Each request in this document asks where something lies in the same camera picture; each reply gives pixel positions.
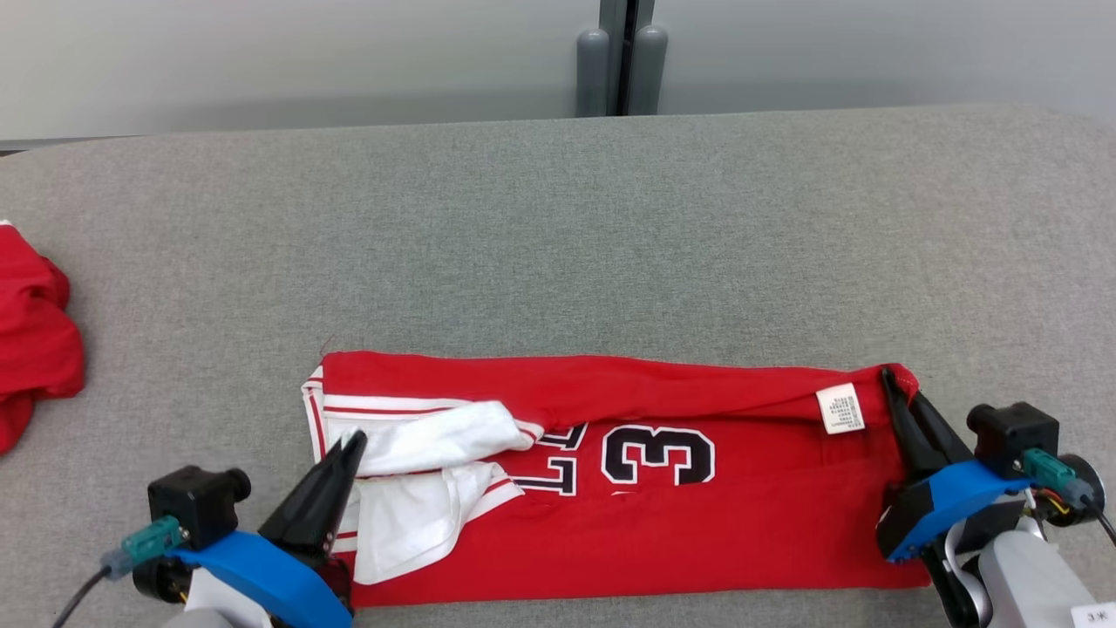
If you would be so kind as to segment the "red shorts white stripe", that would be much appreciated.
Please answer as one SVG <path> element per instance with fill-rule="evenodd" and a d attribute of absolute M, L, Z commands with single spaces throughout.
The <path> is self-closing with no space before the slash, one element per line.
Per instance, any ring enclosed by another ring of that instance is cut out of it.
<path fill-rule="evenodd" d="M 0 220 L 0 457 L 25 436 L 37 402 L 84 389 L 85 347 L 69 301 L 69 278 Z"/>

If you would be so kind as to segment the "grey partition frame post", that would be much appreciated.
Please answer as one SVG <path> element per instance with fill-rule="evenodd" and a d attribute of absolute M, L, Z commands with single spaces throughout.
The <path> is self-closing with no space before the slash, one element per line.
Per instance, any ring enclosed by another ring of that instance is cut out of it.
<path fill-rule="evenodd" d="M 598 29 L 609 41 L 603 56 L 603 115 L 627 115 L 636 33 L 652 25 L 657 0 L 598 0 Z"/>

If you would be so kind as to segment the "grey cylinder partition foot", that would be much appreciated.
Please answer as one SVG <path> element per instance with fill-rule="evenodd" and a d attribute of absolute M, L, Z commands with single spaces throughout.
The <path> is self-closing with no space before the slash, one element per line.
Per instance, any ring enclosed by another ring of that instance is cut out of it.
<path fill-rule="evenodd" d="M 575 117 L 602 118 L 609 112 L 609 33 L 583 31 L 575 40 Z"/>
<path fill-rule="evenodd" d="M 660 25 L 645 25 L 631 44 L 627 114 L 657 115 L 668 36 Z"/>

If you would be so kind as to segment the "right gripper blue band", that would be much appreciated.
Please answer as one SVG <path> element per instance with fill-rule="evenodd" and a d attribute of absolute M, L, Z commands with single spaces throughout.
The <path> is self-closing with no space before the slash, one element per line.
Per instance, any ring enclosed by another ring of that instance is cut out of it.
<path fill-rule="evenodd" d="M 1033 480 L 1028 474 L 1006 480 L 974 460 L 972 450 L 923 393 L 910 402 L 889 367 L 881 370 L 881 381 L 906 477 L 920 480 L 893 493 L 876 524 L 876 541 L 885 560 L 914 559 L 937 537 L 992 505 L 997 497 L 1031 489 Z"/>

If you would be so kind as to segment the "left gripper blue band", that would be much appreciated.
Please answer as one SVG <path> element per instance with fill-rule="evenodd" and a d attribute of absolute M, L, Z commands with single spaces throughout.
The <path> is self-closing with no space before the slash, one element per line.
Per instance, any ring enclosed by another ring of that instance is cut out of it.
<path fill-rule="evenodd" d="M 137 567 L 140 593 L 182 607 L 162 628 L 352 628 L 350 609 L 330 584 L 276 545 L 307 545 L 327 555 L 356 537 L 354 484 L 367 442 L 363 429 L 336 441 L 259 537 L 235 531 L 202 551 L 180 545 Z"/>

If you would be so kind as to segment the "red white basketball jersey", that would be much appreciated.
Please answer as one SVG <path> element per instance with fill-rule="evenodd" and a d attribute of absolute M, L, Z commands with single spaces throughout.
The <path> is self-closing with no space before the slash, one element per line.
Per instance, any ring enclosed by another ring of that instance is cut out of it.
<path fill-rule="evenodd" d="M 917 390 L 897 363 L 358 351 L 302 395 L 316 460 L 367 439 L 336 550 L 376 607 L 924 587 L 875 540 Z"/>

